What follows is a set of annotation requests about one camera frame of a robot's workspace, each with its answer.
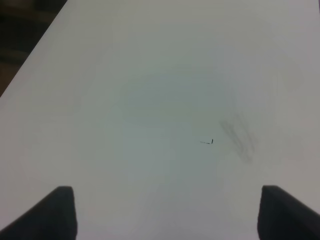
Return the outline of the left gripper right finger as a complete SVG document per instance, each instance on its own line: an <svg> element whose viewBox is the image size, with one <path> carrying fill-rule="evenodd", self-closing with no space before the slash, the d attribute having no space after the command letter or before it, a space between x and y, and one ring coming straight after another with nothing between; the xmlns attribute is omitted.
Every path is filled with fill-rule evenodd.
<svg viewBox="0 0 320 240"><path fill-rule="evenodd" d="M318 240L320 215L282 188L264 185L257 232L261 240Z"/></svg>

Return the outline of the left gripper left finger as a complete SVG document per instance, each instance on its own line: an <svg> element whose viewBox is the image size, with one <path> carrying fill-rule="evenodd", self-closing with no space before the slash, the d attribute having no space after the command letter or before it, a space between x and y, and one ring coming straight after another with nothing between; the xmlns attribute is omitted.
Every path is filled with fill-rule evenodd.
<svg viewBox="0 0 320 240"><path fill-rule="evenodd" d="M70 186L59 186L0 231L2 240L75 240L78 222Z"/></svg>

